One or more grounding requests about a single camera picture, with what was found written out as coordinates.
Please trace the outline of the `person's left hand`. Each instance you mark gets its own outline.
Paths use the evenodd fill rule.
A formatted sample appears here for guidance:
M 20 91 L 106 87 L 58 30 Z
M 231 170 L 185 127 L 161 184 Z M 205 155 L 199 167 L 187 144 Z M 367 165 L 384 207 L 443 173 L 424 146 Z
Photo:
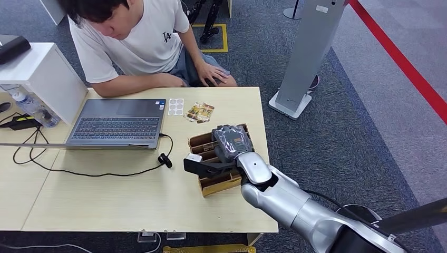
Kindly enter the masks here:
M 206 62 L 195 64 L 200 81 L 205 86 L 217 87 L 220 84 L 229 84 L 229 75 L 223 69 L 210 65 Z

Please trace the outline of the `person's right hand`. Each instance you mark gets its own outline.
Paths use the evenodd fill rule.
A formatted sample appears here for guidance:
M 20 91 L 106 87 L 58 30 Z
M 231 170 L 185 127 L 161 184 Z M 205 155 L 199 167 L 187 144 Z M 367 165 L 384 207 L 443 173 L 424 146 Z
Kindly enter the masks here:
M 160 87 L 187 87 L 184 80 L 169 73 L 158 74 Z

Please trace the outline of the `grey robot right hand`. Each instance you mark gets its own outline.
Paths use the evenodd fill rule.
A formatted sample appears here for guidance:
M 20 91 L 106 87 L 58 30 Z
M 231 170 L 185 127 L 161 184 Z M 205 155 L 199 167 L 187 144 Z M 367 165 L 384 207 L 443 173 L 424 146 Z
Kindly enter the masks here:
M 217 142 L 215 154 L 222 163 L 232 162 L 238 155 L 253 152 L 253 143 L 244 124 L 219 125 L 211 132 L 212 141 Z

